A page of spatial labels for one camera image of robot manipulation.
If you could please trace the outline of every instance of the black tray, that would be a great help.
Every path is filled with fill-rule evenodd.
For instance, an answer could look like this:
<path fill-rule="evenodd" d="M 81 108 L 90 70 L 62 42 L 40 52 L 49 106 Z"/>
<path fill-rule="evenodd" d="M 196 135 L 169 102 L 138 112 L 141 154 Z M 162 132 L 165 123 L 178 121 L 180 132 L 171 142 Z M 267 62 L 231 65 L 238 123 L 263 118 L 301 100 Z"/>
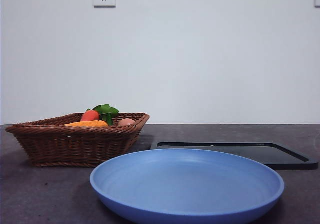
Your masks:
<path fill-rule="evenodd" d="M 231 153 L 256 160 L 275 170 L 318 168 L 318 161 L 275 143 L 156 142 L 150 149 L 162 148 L 195 148 Z"/>

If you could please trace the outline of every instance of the green leaves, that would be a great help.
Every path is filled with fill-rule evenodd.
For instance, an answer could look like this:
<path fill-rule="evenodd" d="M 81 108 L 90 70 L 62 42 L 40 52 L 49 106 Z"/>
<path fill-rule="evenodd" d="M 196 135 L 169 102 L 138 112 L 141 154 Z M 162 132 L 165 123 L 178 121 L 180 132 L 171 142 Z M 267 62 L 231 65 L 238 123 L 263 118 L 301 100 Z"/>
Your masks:
<path fill-rule="evenodd" d="M 93 110 L 97 111 L 100 115 L 101 120 L 106 121 L 108 125 L 113 124 L 112 117 L 115 117 L 119 113 L 119 110 L 110 107 L 109 104 L 98 105 L 94 107 Z"/>

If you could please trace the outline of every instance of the white wall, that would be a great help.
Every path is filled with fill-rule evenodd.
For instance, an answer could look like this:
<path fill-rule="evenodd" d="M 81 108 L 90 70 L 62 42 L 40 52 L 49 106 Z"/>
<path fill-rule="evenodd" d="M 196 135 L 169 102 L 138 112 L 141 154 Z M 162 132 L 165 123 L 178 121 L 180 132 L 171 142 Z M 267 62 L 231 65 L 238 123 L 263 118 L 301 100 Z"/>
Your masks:
<path fill-rule="evenodd" d="M 320 123 L 314 0 L 1 0 L 1 123 Z"/>

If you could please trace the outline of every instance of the brown egg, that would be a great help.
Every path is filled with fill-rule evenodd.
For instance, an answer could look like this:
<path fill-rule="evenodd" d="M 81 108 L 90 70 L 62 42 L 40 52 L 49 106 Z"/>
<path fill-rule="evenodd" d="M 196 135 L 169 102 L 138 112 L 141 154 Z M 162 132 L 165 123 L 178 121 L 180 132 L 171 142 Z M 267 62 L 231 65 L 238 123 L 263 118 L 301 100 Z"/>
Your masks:
<path fill-rule="evenodd" d="M 118 126 L 125 126 L 135 123 L 135 120 L 132 120 L 131 118 L 123 118 L 118 122 Z"/>

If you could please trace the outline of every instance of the plate rim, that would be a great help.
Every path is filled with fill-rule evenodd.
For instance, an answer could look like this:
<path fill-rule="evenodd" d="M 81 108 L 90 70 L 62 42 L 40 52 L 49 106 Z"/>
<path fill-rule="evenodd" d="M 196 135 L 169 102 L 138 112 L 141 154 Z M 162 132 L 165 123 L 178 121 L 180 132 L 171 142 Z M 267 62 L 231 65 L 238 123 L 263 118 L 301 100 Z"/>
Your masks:
<path fill-rule="evenodd" d="M 106 195 L 106 193 L 104 193 L 94 182 L 93 178 L 94 178 L 94 175 L 95 173 L 97 172 L 97 170 L 105 165 L 105 163 L 107 162 L 110 162 L 111 160 L 114 160 L 114 159 L 119 159 L 119 158 L 124 158 L 124 156 L 128 156 L 128 155 L 135 155 L 136 153 L 142 153 L 142 152 L 161 152 L 161 151 L 167 151 L 167 152 L 170 152 L 170 151 L 173 151 L 173 150 L 193 150 L 193 151 L 197 151 L 197 152 L 215 152 L 215 153 L 219 153 L 219 155 L 226 155 L 226 156 L 234 156 L 234 158 L 239 158 L 239 159 L 245 159 L 249 162 L 252 162 L 254 163 L 254 165 L 259 165 L 261 166 L 262 168 L 265 168 L 267 169 L 268 171 L 272 172 L 276 178 L 278 179 L 280 185 L 278 187 L 278 190 L 276 191 L 276 193 L 269 197 L 268 199 L 266 199 L 264 202 L 261 202 L 259 205 L 253 205 L 252 207 L 248 207 L 248 208 L 243 208 L 243 209 L 238 209 L 238 210 L 235 210 L 235 211 L 231 211 L 231 212 L 219 212 L 219 213 L 215 213 L 215 212 L 211 212 L 211 213 L 197 213 L 197 212 L 188 212 L 188 213 L 185 213 L 185 212 L 160 212 L 160 211 L 155 211 L 155 210 L 152 210 L 152 209 L 146 209 L 146 208 L 140 208 L 140 207 L 136 207 L 134 205 L 131 205 L 131 204 L 127 204 L 125 202 L 121 202 L 121 201 L 118 201 L 114 198 L 111 198 L 109 197 L 108 195 Z M 279 173 L 277 173 L 275 170 L 273 170 L 272 168 L 266 166 L 265 164 L 262 164 L 260 162 L 257 162 L 255 160 L 252 160 L 252 159 L 249 159 L 249 158 L 245 158 L 245 157 L 242 157 L 242 156 L 238 156 L 238 155 L 235 155 L 235 154 L 230 154 L 230 153 L 224 153 L 224 152 L 218 152 L 218 151 L 212 151 L 212 150 L 203 150 L 203 149 L 187 149 L 187 148 L 170 148 L 170 149 L 153 149 L 153 150 L 143 150 L 143 151 L 137 151 L 137 152 L 132 152 L 132 153 L 127 153 L 127 154 L 123 154 L 123 155 L 120 155 L 120 156 L 117 156 L 117 157 L 114 157 L 114 158 L 111 158 L 109 160 L 106 160 L 104 161 L 103 163 L 99 164 L 98 166 L 96 166 L 93 171 L 91 172 L 90 176 L 89 176 L 89 181 L 90 181 L 90 184 L 91 186 L 93 187 L 93 189 L 99 193 L 101 196 L 115 202 L 115 203 L 118 203 L 118 204 L 121 204 L 123 206 L 127 206 L 127 207 L 130 207 L 130 208 L 134 208 L 134 209 L 138 209 L 138 210 L 142 210 L 142 211 L 146 211 L 146 212 L 152 212 L 152 213 L 159 213 L 159 214 L 166 214 L 166 215 L 178 215 L 178 216 L 181 216 L 181 215 L 184 215 L 184 216 L 198 216 L 198 217 L 207 217 L 207 216 L 224 216 L 224 215 L 233 215 L 233 214 L 237 214 L 237 213 L 244 213 L 244 212 L 248 212 L 248 211 L 252 211 L 252 210 L 255 210 L 255 209 L 259 209 L 259 208 L 262 208 L 270 203 L 273 203 L 275 202 L 277 199 L 279 199 L 285 189 L 285 183 L 284 183 L 284 180 L 283 178 L 280 176 Z"/>

